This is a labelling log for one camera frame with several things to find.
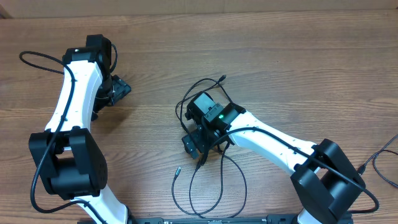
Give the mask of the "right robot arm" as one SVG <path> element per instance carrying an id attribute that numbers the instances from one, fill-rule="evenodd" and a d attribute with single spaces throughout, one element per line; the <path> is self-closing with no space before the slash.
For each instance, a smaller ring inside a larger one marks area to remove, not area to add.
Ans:
<path id="1" fill-rule="evenodd" d="M 205 92 L 189 102 L 185 117 L 194 120 L 197 128 L 182 141 L 200 165 L 211 149 L 224 142 L 250 149 L 290 176 L 303 205 L 296 223 L 349 223 L 349 208 L 365 183 L 337 143 L 294 138 L 235 103 L 215 103 Z"/>

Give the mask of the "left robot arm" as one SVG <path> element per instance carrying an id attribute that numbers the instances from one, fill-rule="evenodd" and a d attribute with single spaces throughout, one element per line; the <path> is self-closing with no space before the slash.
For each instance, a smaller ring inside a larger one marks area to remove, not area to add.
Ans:
<path id="1" fill-rule="evenodd" d="M 130 209 L 113 194 L 106 159 L 91 135 L 98 112 L 114 106 L 131 87 L 113 75 L 116 46 L 101 34 L 69 48 L 58 61 L 63 85 L 44 131 L 29 138 L 36 165 L 30 202 L 40 213 L 79 205 L 93 223 L 135 223 Z"/>

